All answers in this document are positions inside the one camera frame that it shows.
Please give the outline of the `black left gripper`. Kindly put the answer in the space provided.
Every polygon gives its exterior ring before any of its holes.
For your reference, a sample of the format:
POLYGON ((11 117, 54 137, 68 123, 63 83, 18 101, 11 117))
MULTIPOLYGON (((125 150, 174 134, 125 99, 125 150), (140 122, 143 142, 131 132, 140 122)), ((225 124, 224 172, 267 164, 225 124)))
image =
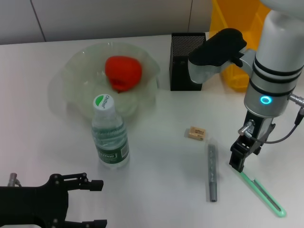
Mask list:
POLYGON ((101 191, 103 180, 89 180, 87 174, 52 174, 37 187, 0 188, 0 225, 37 225, 41 228, 106 228, 107 220, 65 221, 68 190, 101 191))

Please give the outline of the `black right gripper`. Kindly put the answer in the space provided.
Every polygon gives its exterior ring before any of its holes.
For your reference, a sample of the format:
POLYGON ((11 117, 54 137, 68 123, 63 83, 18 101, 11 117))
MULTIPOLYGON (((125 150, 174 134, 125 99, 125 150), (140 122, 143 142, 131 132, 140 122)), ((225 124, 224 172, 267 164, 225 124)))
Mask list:
POLYGON ((274 129, 273 118, 259 117, 247 111, 244 125, 239 129, 239 137, 232 144, 229 165, 242 172, 248 155, 260 153, 263 142, 274 129))

